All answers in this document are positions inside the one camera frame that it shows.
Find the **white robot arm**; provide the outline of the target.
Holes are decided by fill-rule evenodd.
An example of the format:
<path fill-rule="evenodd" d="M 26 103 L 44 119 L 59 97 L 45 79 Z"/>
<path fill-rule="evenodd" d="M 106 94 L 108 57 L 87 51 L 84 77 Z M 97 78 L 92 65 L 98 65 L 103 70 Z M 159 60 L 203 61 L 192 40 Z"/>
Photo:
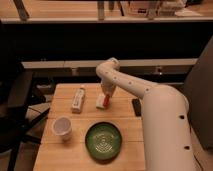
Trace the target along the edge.
<path fill-rule="evenodd" d="M 119 61 L 110 58 L 96 67 L 96 74 L 105 95 L 112 96 L 118 86 L 141 99 L 146 171 L 196 171 L 187 98 L 172 86 L 119 69 Z"/>

